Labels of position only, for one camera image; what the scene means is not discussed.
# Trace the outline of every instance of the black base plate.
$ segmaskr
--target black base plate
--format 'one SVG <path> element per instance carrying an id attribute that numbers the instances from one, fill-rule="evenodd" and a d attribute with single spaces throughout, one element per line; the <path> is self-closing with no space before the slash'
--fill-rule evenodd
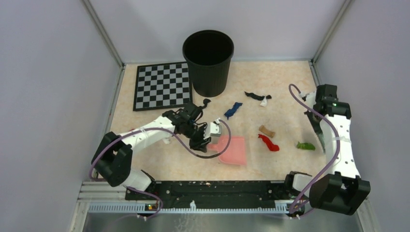
<path id="1" fill-rule="evenodd" d="M 154 181 L 147 192 L 160 197 L 164 208 L 187 208 L 195 201 L 200 209 L 274 208 L 275 200 L 287 200 L 283 181 Z M 128 201 L 154 200 L 130 191 Z"/>

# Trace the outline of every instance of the blue toy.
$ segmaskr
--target blue toy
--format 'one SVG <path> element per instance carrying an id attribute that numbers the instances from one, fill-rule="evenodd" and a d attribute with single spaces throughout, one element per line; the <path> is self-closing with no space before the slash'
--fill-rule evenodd
<path id="1" fill-rule="evenodd" d="M 226 111 L 226 113 L 224 114 L 225 117 L 229 120 L 229 117 L 232 117 L 234 115 L 234 113 L 238 110 L 238 108 L 242 105 L 242 103 L 240 102 L 235 102 L 234 106 L 232 107 L 232 109 Z"/>

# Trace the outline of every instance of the red toy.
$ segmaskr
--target red toy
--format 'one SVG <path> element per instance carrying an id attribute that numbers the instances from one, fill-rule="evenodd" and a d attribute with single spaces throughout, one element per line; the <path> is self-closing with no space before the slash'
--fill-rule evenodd
<path id="1" fill-rule="evenodd" d="M 264 143 L 266 143 L 266 146 L 269 148 L 270 151 L 279 151 L 279 146 L 273 144 L 273 142 L 270 141 L 270 139 L 269 139 L 268 137 L 266 137 L 266 136 L 264 136 L 264 135 L 262 135 L 262 134 L 258 134 L 258 135 L 259 135 L 258 138 L 261 138 L 262 141 L 263 141 Z"/>

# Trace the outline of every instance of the pink tray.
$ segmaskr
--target pink tray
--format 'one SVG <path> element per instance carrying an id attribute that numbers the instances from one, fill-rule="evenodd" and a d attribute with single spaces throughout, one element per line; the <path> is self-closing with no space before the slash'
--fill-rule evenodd
<path id="1" fill-rule="evenodd" d="M 221 152 L 228 143 L 228 136 L 223 135 L 217 144 L 208 144 L 208 149 Z M 242 136 L 232 136 L 228 149 L 218 156 L 218 159 L 227 164 L 246 165 L 245 138 Z"/>

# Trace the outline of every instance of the green toy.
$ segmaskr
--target green toy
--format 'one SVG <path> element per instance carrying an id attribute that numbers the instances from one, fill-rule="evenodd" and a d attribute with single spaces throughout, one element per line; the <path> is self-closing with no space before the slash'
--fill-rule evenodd
<path id="1" fill-rule="evenodd" d="M 315 146 L 311 143 L 301 143 L 297 142 L 296 148 L 302 149 L 302 150 L 316 150 Z"/>

